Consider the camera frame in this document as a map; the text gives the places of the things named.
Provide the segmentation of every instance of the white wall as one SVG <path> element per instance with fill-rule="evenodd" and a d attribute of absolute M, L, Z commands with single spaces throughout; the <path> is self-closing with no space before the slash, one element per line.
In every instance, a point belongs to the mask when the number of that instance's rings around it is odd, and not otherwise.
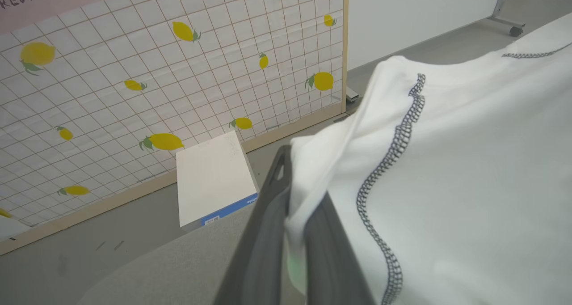
<path fill-rule="evenodd" d="M 497 0 L 349 0 L 348 69 L 492 15 Z"/>

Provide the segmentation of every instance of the lemon print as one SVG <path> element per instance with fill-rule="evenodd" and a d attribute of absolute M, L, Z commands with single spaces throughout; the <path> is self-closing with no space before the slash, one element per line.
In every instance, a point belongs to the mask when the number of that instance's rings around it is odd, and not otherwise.
<path fill-rule="evenodd" d="M 252 121 L 246 117 L 240 117 L 230 122 L 228 127 L 238 127 L 241 130 L 245 130 L 247 128 L 252 128 Z"/>
<path fill-rule="evenodd" d="M 54 60 L 55 57 L 55 47 L 49 46 L 43 42 L 31 42 L 26 44 L 20 52 L 20 62 L 24 66 L 24 69 L 30 75 L 37 76 L 32 71 L 43 70 L 39 68 L 39 65 L 47 65 Z"/>
<path fill-rule="evenodd" d="M 310 78 L 306 79 L 304 88 L 306 88 L 306 86 L 310 86 L 310 89 L 312 89 L 314 84 L 320 91 L 333 89 L 333 76 L 329 72 L 314 73 Z"/>
<path fill-rule="evenodd" d="M 66 186 L 58 191 L 58 195 L 87 195 L 89 189 L 80 185 Z"/>
<path fill-rule="evenodd" d="M 65 127 L 58 126 L 54 127 L 54 129 L 59 132 L 59 136 L 61 136 L 61 138 L 64 140 L 71 140 L 73 138 L 72 132 L 70 132 L 70 130 Z"/>
<path fill-rule="evenodd" d="M 6 218 L 12 218 L 12 215 L 10 214 L 10 212 L 0 208 L 0 216 L 5 216 Z"/>
<path fill-rule="evenodd" d="M 324 24 L 327 26 L 333 26 L 334 24 L 336 24 L 336 20 L 334 18 L 332 18 L 332 16 L 327 15 L 324 16 Z"/>
<path fill-rule="evenodd" d="M 184 145 L 181 142 L 181 139 L 173 134 L 153 134 L 151 137 L 147 136 L 144 140 L 139 142 L 139 148 L 143 150 L 143 146 L 146 148 L 153 149 L 153 146 L 158 148 L 159 150 L 165 151 L 172 151 L 176 150 L 177 148 L 183 148 Z"/>
<path fill-rule="evenodd" d="M 260 62 L 258 63 L 260 65 L 260 69 L 264 69 L 268 65 L 268 57 L 264 54 L 264 52 L 260 52 Z"/>
<path fill-rule="evenodd" d="M 125 85 L 127 88 L 134 90 L 134 91 L 142 91 L 143 89 L 147 88 L 146 83 L 138 83 L 134 80 L 126 80 Z"/>
<path fill-rule="evenodd" d="M 180 40 L 195 42 L 201 38 L 201 34 L 193 32 L 188 25 L 183 22 L 173 22 L 173 32 Z"/>

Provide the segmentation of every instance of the metal bracket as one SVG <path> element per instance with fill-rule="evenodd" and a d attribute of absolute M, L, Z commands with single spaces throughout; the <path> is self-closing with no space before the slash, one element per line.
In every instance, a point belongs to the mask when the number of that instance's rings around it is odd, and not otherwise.
<path fill-rule="evenodd" d="M 503 5 L 505 4 L 505 1 L 506 0 L 497 0 L 496 1 L 495 9 L 492 12 L 492 15 L 488 19 L 502 23 L 502 24 L 512 25 L 513 27 L 510 29 L 509 33 L 511 36 L 517 37 L 517 36 L 522 34 L 522 32 L 523 32 L 522 28 L 524 28 L 525 24 L 517 22 L 517 21 L 507 20 L 506 18 L 499 17 L 499 14 L 502 10 Z"/>

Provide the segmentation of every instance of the wooden frame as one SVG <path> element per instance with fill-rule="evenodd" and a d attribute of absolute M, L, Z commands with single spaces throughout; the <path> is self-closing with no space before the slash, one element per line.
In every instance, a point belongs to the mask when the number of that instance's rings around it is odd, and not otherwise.
<path fill-rule="evenodd" d="M 267 144 L 272 142 L 276 142 L 281 138 L 286 136 L 290 136 L 295 132 L 299 132 L 305 128 L 323 122 L 331 117 L 335 117 L 339 114 L 345 113 L 345 89 L 346 89 L 346 81 L 347 81 L 347 62 L 348 62 L 348 7 L 349 7 L 349 0 L 344 0 L 344 45 L 343 45 L 343 77 L 342 77 L 342 99 L 341 103 L 332 105 L 326 109 L 321 111 L 317 111 L 316 113 L 310 114 L 306 117 L 300 118 L 298 121 L 288 124 L 284 127 L 281 127 L 277 130 L 272 132 L 268 132 L 252 140 L 247 140 L 243 143 L 243 149 L 246 153 L 256 150 L 257 148 L 261 148 Z M 56 219 L 54 221 L 50 221 L 49 223 L 45 223 L 43 225 L 34 227 L 24 233 L 19 234 L 18 236 L 8 239 L 5 241 L 0 242 L 0 256 L 3 254 L 7 254 L 8 252 L 12 252 L 18 248 L 31 244 L 41 238 L 45 238 L 52 234 L 55 234 L 61 230 L 65 230 L 70 226 L 82 223 L 88 219 L 91 219 L 95 216 L 98 216 L 104 212 L 110 211 L 121 205 L 129 203 L 135 199 L 139 199 L 145 195 L 153 193 L 157 190 L 163 189 L 168 185 L 177 182 L 177 171 L 171 171 L 166 173 L 158 178 L 152 179 L 148 182 L 141 183 L 140 185 L 133 187 L 125 192 L 119 193 L 110 197 L 100 203 L 89 205 L 79 211 L 76 211 L 72 214 L 69 214 L 65 217 L 61 217 L 60 219 Z"/>

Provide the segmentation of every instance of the white fabric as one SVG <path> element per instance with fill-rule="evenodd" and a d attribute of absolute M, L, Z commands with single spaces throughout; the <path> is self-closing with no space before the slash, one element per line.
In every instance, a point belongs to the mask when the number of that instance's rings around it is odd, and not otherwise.
<path fill-rule="evenodd" d="M 393 57 L 343 122 L 292 140 L 290 278 L 306 284 L 303 228 L 329 192 L 376 303 L 388 273 L 356 208 L 426 76 L 403 155 L 367 199 L 403 273 L 405 305 L 572 304 L 572 14 L 466 63 Z"/>

